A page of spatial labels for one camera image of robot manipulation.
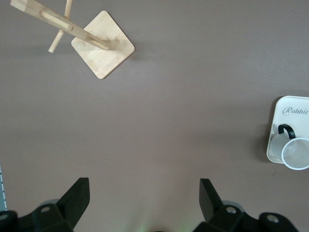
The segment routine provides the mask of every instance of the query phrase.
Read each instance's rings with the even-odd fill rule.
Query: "wooden peg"
[[[65,12],[64,12],[64,17],[69,20],[70,18],[70,13],[71,13],[71,6],[72,6],[72,0],[67,0],[67,4],[66,4],[66,9],[65,9]],[[64,34],[64,31],[63,30],[59,30],[58,34],[56,35],[52,45],[50,46],[50,48],[48,49],[48,51],[50,53],[54,53],[56,47],[58,46],[62,36]]]
[[[90,34],[86,30],[67,20],[65,17],[62,17],[61,15],[41,5],[35,0],[11,0],[11,5],[81,40],[84,40],[93,46],[103,50],[109,50],[108,44],[106,42]]]

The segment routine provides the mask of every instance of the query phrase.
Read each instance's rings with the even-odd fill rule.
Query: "white cup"
[[[275,161],[284,163],[293,170],[309,167],[309,139],[296,138],[293,129],[287,124],[278,126],[279,134],[270,141],[269,155]]]

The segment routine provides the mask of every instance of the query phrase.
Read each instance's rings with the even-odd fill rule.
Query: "white tray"
[[[278,125],[283,123],[293,128],[296,137],[309,138],[309,98],[285,96],[278,100],[266,150],[268,159],[274,163],[283,162],[269,154],[269,144],[272,137],[278,134]]]

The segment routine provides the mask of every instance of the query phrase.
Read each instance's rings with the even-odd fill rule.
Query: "brown surface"
[[[42,4],[63,12],[65,1]],[[309,2],[73,1],[113,17],[135,52],[98,80],[57,29],[0,1],[0,162],[21,215],[88,176],[76,232],[190,232],[198,182],[253,217],[307,232],[309,170],[266,158],[274,102],[309,97]]]

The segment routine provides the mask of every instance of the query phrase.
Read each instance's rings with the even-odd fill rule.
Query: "wooden stand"
[[[85,29],[69,21],[72,0],[67,0],[65,16],[35,0],[11,0],[11,5],[60,29],[49,48],[53,53],[64,32],[74,35],[72,46],[99,79],[104,79],[135,50],[133,44],[106,11]]]

